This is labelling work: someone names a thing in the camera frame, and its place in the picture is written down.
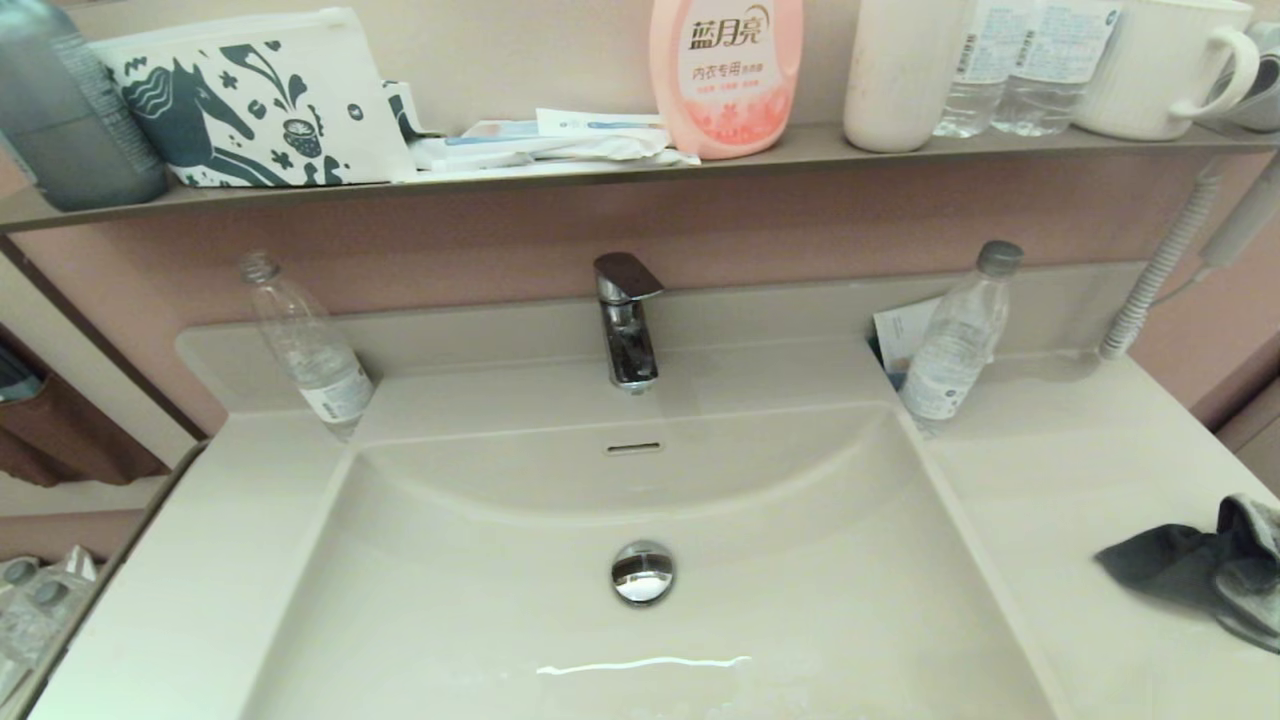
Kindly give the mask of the clear plastic wrapped packs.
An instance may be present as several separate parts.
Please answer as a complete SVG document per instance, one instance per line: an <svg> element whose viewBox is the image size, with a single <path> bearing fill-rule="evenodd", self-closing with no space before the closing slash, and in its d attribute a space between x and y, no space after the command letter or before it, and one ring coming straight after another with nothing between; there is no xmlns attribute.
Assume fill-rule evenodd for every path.
<svg viewBox="0 0 1280 720"><path fill-rule="evenodd" d="M0 561L0 708L91 596L96 580L97 564L78 544L52 564L32 556Z"/></svg>

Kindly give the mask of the chrome drain stopper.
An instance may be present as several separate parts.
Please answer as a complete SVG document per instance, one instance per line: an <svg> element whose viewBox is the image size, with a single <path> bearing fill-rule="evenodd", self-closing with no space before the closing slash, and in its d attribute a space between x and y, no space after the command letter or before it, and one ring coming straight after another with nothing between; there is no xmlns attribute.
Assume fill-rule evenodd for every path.
<svg viewBox="0 0 1280 720"><path fill-rule="evenodd" d="M675 557L666 546L641 539L626 544L614 556L611 583L627 606L653 606L673 589L675 569Z"/></svg>

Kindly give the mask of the clear labelled water bottle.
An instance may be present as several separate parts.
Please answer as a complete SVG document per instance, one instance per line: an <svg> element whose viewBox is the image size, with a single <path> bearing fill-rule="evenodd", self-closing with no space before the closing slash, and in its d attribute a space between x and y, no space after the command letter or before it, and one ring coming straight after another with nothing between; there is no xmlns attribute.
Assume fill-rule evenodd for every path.
<svg viewBox="0 0 1280 720"><path fill-rule="evenodd" d="M1025 38L1033 0L975 0L933 136L969 138L992 122Z"/></svg>
<svg viewBox="0 0 1280 720"><path fill-rule="evenodd" d="M992 126L1021 137L1064 132L1121 13L1121 0L1033 0L1030 24Z"/></svg>

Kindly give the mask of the pink detergent bottle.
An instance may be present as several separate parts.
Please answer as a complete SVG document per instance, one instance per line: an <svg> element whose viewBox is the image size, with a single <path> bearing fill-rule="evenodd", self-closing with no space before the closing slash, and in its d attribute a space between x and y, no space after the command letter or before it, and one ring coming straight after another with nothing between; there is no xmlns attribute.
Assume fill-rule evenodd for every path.
<svg viewBox="0 0 1280 720"><path fill-rule="evenodd" d="M704 161L763 152L785 132L803 0L652 0L648 69L676 150Z"/></svg>

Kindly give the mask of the cream tumbler cup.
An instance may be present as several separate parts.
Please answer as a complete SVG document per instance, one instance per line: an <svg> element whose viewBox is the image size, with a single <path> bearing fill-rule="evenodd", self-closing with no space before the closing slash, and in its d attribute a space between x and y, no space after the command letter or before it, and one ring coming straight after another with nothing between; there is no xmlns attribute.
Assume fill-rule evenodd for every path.
<svg viewBox="0 0 1280 720"><path fill-rule="evenodd" d="M844 135L877 154L915 152L940 122L977 0L860 0Z"/></svg>

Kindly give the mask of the grey microfibre cleaning cloth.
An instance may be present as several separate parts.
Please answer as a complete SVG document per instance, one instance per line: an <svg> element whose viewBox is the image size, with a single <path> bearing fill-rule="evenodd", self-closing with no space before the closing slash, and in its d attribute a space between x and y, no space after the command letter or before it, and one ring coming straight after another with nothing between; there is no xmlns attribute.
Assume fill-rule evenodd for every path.
<svg viewBox="0 0 1280 720"><path fill-rule="evenodd" d="M1165 524L1094 560L1129 591L1203 612L1235 638L1280 656L1280 509L1229 495L1212 533Z"/></svg>

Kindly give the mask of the white blue-striped packet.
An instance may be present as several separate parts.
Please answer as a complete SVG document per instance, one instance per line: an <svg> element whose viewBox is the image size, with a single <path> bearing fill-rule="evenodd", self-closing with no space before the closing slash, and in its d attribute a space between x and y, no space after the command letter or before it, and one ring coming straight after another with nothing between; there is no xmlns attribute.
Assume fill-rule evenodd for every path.
<svg viewBox="0 0 1280 720"><path fill-rule="evenodd" d="M666 123L657 114L609 114L549 108L536 109L532 119L480 120L461 136L463 138L625 136L658 143L660 147L672 145Z"/></svg>

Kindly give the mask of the clear bottle with grey cap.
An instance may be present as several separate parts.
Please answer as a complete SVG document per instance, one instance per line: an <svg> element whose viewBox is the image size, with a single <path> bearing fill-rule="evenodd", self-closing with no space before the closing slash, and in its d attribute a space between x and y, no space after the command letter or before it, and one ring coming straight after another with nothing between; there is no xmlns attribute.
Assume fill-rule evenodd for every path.
<svg viewBox="0 0 1280 720"><path fill-rule="evenodd" d="M1023 259L1023 247L1014 242L986 242L973 270L932 314L899 391L923 437L936 437L957 415L995 356L1009 323L1011 282Z"/></svg>

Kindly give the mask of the white ribbed mug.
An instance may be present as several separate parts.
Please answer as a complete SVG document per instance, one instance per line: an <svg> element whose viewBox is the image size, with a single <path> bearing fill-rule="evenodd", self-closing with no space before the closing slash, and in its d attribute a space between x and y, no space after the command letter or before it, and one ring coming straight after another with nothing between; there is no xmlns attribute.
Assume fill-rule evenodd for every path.
<svg viewBox="0 0 1280 720"><path fill-rule="evenodd" d="M1165 142L1240 104L1262 53L1242 0L1121 0L1117 28L1076 106L1074 127Z"/></svg>

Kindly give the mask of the cream sink basin countertop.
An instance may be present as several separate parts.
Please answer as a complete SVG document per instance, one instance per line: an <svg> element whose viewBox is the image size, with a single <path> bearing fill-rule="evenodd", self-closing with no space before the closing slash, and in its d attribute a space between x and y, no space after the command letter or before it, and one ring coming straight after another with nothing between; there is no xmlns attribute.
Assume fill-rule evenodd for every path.
<svg viewBox="0 0 1280 720"><path fill-rule="evenodd" d="M1280 657L1094 555L1276 498L1093 347L1133 263L1028 272L923 439L870 315L948 275L671 292L660 378L590 299L353 315L381 373L338 445L250 325L184 332L229 411L28 720L1280 720ZM675 557L623 603L614 556Z"/></svg>

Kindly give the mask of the chrome faucet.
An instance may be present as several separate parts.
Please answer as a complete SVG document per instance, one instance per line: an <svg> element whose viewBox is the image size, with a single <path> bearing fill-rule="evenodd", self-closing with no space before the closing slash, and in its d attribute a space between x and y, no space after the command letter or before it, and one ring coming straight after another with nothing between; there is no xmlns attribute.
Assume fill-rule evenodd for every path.
<svg viewBox="0 0 1280 720"><path fill-rule="evenodd" d="M643 301L663 293L666 286L631 252L603 254L593 269L611 383L628 395L643 395L659 377Z"/></svg>

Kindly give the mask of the grey plastic bottle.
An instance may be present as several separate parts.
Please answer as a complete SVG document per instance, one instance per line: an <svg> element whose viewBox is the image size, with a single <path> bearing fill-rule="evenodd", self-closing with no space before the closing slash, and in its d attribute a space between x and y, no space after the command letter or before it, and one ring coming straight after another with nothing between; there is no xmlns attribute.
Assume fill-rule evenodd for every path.
<svg viewBox="0 0 1280 720"><path fill-rule="evenodd" d="M0 0L0 146L59 211L150 202L166 168L72 18Z"/></svg>

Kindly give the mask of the clear uncapped plastic bottle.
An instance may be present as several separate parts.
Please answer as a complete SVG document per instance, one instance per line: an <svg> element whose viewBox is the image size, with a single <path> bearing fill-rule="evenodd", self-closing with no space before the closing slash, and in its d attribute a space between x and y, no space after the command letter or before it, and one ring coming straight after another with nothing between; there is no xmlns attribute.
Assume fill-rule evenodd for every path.
<svg viewBox="0 0 1280 720"><path fill-rule="evenodd" d="M316 418L349 439L375 392L371 377L328 310L265 251L238 261L259 333Z"/></svg>

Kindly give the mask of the white paper card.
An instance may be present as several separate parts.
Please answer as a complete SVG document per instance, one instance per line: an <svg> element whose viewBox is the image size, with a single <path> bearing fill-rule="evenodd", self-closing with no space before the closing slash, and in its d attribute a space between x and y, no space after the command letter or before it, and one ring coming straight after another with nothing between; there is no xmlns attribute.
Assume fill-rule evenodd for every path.
<svg viewBox="0 0 1280 720"><path fill-rule="evenodd" d="M925 333L942 297L891 307L872 316L882 368L890 377L906 375L924 343Z"/></svg>

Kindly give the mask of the brown wall shelf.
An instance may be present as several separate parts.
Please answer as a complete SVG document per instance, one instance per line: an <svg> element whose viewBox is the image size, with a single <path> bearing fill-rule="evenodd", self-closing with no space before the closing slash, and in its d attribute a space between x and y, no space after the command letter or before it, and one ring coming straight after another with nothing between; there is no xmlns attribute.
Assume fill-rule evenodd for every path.
<svg viewBox="0 0 1280 720"><path fill-rule="evenodd" d="M634 184L669 181L718 181L751 176L851 170L870 167L901 167L977 158L1087 158L1111 155L1183 155L1207 152L1236 155L1280 151L1280 132L1258 133L1228 123L1196 124L1174 141L1110 138L1075 127L1061 135L1021 137L984 133L973 138L932 138L911 152L868 152L854 147L835 124L791 126L772 149L698 167L622 168L590 172L515 174L476 170L462 176L429 176L408 183L344 184L326 187L214 188L173 186L151 202L88 211L59 211L38 191L24 188L0 199L0 234L119 222L200 211L243 211L255 208L292 208L317 202L407 199L434 193L475 193L511 190Z"/></svg>

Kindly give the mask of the white sachet packet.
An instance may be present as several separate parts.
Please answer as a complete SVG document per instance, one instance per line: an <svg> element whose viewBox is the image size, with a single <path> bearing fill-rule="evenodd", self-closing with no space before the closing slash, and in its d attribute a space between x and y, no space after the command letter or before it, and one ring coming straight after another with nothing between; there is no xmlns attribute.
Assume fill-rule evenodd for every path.
<svg viewBox="0 0 1280 720"><path fill-rule="evenodd" d="M660 136L509 135L415 138L407 149L419 170L434 176L490 170L557 173L700 167L703 160L667 145Z"/></svg>

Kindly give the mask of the white pouch with horse print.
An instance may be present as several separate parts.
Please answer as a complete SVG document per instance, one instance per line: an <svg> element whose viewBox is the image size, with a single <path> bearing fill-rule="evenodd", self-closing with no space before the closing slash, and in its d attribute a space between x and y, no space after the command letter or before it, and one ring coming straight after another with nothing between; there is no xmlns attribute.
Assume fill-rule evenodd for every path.
<svg viewBox="0 0 1280 720"><path fill-rule="evenodd" d="M92 50L184 186L381 184L417 173L347 6L155 29Z"/></svg>

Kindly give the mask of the brown hanging cloth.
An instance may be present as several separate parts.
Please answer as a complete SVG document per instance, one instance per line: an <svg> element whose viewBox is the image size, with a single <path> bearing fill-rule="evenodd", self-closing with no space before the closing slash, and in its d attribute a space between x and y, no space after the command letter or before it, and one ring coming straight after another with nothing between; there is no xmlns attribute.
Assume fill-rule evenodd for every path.
<svg viewBox="0 0 1280 720"><path fill-rule="evenodd" d="M28 398L0 402L0 473L27 484L129 486L170 470L56 374Z"/></svg>

